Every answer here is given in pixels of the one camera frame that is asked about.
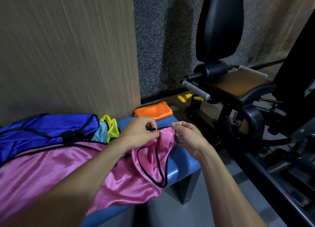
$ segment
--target pink satin fabric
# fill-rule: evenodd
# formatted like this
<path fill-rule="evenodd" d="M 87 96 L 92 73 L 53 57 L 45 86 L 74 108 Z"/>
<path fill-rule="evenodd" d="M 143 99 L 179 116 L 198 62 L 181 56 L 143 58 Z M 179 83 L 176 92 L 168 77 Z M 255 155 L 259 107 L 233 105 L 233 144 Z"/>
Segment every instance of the pink satin fabric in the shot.
<path fill-rule="evenodd" d="M 155 143 L 162 173 L 174 145 L 174 130 L 164 128 L 160 136 L 139 151 L 139 160 L 145 171 L 157 182 L 161 182 Z M 0 226 L 12 215 L 32 204 L 64 177 L 83 163 L 97 155 L 106 145 L 98 142 L 77 142 L 82 147 L 62 147 L 16 158 L 0 168 Z M 128 151 L 131 157 L 121 157 L 96 195 L 87 215 L 111 205 L 139 204 L 157 197 L 162 188 L 157 187 L 140 168 L 137 151 Z"/>

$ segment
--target person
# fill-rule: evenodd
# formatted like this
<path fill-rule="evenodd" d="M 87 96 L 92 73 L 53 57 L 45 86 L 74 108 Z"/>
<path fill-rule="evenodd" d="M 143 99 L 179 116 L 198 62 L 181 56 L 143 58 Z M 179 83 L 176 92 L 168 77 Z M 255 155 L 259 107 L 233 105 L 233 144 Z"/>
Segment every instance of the person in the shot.
<path fill-rule="evenodd" d="M 146 125 L 157 128 L 151 117 L 133 118 L 120 136 L 45 193 L 7 226 L 80 226 L 96 194 L 118 159 L 129 149 L 159 136 Z M 226 169 L 215 149 L 195 125 L 172 123 L 177 145 L 199 161 L 206 181 L 216 227 L 267 226 Z"/>

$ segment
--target person's left hand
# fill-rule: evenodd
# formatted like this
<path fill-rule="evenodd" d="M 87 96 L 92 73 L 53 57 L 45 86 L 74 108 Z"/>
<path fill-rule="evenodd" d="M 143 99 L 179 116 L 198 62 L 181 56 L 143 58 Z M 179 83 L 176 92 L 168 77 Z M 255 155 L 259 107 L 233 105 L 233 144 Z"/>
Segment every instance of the person's left hand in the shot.
<path fill-rule="evenodd" d="M 158 130 L 149 132 L 146 130 L 146 125 L 157 128 L 155 120 L 152 117 L 142 116 L 133 118 L 124 128 L 118 139 L 124 142 L 127 150 L 140 147 L 148 141 L 159 137 L 160 132 Z"/>

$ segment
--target wooden panel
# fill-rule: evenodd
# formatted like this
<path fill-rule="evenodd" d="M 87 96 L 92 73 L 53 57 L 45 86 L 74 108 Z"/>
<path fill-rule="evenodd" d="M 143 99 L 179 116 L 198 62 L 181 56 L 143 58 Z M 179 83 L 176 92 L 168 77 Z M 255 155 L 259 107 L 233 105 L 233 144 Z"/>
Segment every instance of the wooden panel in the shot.
<path fill-rule="evenodd" d="M 0 125 L 140 106 L 132 0 L 0 0 Z"/>

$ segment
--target gray speckled wall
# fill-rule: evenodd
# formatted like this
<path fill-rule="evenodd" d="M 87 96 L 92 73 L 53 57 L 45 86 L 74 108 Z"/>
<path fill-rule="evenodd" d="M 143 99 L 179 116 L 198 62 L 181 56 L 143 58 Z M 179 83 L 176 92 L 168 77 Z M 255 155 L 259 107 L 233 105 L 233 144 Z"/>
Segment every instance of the gray speckled wall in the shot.
<path fill-rule="evenodd" d="M 315 0 L 244 0 L 245 24 L 235 65 L 285 58 Z M 195 38 L 203 0 L 134 0 L 141 98 L 180 88 L 199 61 Z"/>

